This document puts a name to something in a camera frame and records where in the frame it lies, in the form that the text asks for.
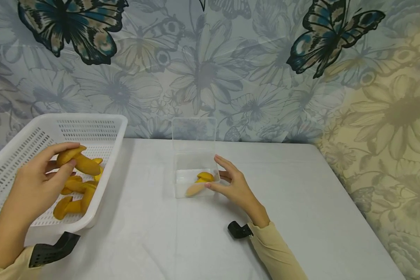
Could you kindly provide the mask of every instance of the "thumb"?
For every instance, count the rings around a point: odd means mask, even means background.
[[[72,174],[73,169],[75,168],[76,160],[72,159],[68,163],[62,165],[56,174],[49,180],[56,185],[58,188],[63,188],[65,182]]]
[[[215,183],[215,182],[207,182],[204,184],[204,186],[207,189],[211,189],[212,191],[220,193],[225,196],[227,196],[227,191],[229,190],[227,186],[220,185],[219,183]]]

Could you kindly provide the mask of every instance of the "yellow toy mushroom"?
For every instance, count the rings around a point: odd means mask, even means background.
[[[187,191],[185,192],[186,197],[195,196],[196,194],[200,193],[203,189],[205,189],[204,184],[196,184],[196,183],[205,183],[205,182],[213,182],[215,178],[212,174],[208,172],[201,172],[198,174],[198,180],[190,186]]]
[[[100,166],[98,163],[89,159],[88,157],[81,154],[86,150],[86,147],[80,145],[77,148],[69,149],[62,151],[58,154],[58,158],[56,159],[56,165],[60,168],[62,165],[69,162],[71,159],[76,160],[76,169],[83,172],[84,174],[89,174],[92,176],[97,176],[100,174]]]
[[[87,209],[89,208],[89,204],[92,201],[92,197],[95,194],[95,189],[97,187],[97,182],[94,181],[87,181],[83,183],[84,188],[86,191],[81,199],[81,213],[83,215],[86,214]]]
[[[98,163],[98,164],[100,164],[101,162],[103,162],[103,159],[96,158],[96,159],[93,159],[93,161],[94,161],[94,162],[96,162],[96,163]],[[104,169],[103,169],[103,167],[101,167],[101,165],[100,165],[100,166],[99,166],[99,174],[98,174],[98,175],[96,175],[96,176],[93,176],[93,179],[94,179],[96,182],[98,182],[98,181],[101,179],[101,175],[103,174],[103,171],[104,171]]]
[[[61,191],[61,194],[71,194],[72,192],[78,192],[83,194],[84,188],[82,186],[82,177],[81,176],[70,176],[65,182],[65,186]]]
[[[62,198],[53,210],[53,216],[58,220],[65,218],[65,215],[68,213],[81,213],[81,201],[75,200],[72,201],[72,196],[66,196]]]

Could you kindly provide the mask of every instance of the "beige sleeve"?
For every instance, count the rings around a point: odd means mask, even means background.
[[[260,229],[248,223],[252,244],[273,280],[307,280],[305,272],[284,242],[274,223]]]
[[[39,279],[39,272],[42,267],[28,268],[33,249],[33,246],[25,248],[12,265],[5,269],[0,268],[0,280]]]

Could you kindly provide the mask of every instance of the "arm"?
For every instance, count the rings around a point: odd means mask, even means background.
[[[18,170],[0,212],[0,279],[19,279],[30,271],[33,248],[24,248],[25,236],[33,221],[56,201],[75,166],[74,161],[68,162],[57,172],[48,173],[56,168],[50,159],[78,146],[72,142],[52,145]]]
[[[307,280],[292,251],[284,242],[274,223],[269,220],[266,209],[258,203],[252,206],[247,214],[252,221],[248,223],[254,234],[251,237],[252,245],[272,279]]]
[[[251,237],[252,244],[272,279],[307,280],[295,256],[275,229],[274,223],[269,220],[265,207],[252,193],[244,175],[233,163],[220,156],[215,156],[215,161],[225,168],[226,171],[220,171],[219,174],[230,186],[217,183],[205,183],[205,186],[225,195],[249,216],[252,223],[248,225],[254,233]]]

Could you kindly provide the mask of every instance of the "finger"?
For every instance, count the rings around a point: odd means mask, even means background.
[[[56,174],[49,180],[50,183],[54,185],[55,188],[63,188],[65,182],[70,177],[73,169],[75,168],[76,161],[74,159],[70,160],[68,163],[64,164],[59,168]]]
[[[219,176],[230,178],[230,174],[227,171],[222,171],[222,170],[219,171]]]
[[[49,162],[50,159],[55,154],[59,154],[62,151],[65,151],[68,149],[74,149],[77,147],[79,147],[78,142],[64,142],[64,143],[49,145],[40,153],[36,154],[36,156],[32,160],[30,160],[30,162],[37,166],[43,166],[45,168],[45,166],[47,165],[47,162]]]
[[[50,161],[48,161],[47,166],[45,166],[45,173],[50,172],[53,169],[57,169],[56,161],[55,160],[50,160]]]
[[[45,177],[46,177],[46,181],[48,181],[48,180],[50,180],[51,178],[53,178],[54,177],[54,175],[56,175],[56,173],[57,172],[50,172],[50,173],[47,173],[47,174],[45,174]]]
[[[56,174],[57,172],[50,172],[50,173],[47,173],[47,174],[45,174],[45,181],[48,181],[48,180],[50,180],[51,178],[53,178],[53,176]],[[71,174],[70,174],[70,176],[75,176],[76,175],[76,172],[72,172]]]
[[[220,185],[218,183],[214,183],[214,182],[207,182],[204,184],[204,186],[207,189],[211,189],[214,192],[220,193],[222,195],[227,196],[229,188],[227,186],[224,185]]]
[[[222,180],[227,181],[229,184],[232,182],[232,178],[219,176]]]
[[[224,167],[224,169],[227,170],[230,176],[232,177],[236,172],[239,172],[239,170],[235,167],[235,165],[233,165],[233,163],[231,163],[227,159],[224,159],[222,156],[216,154],[215,161],[216,163]]]

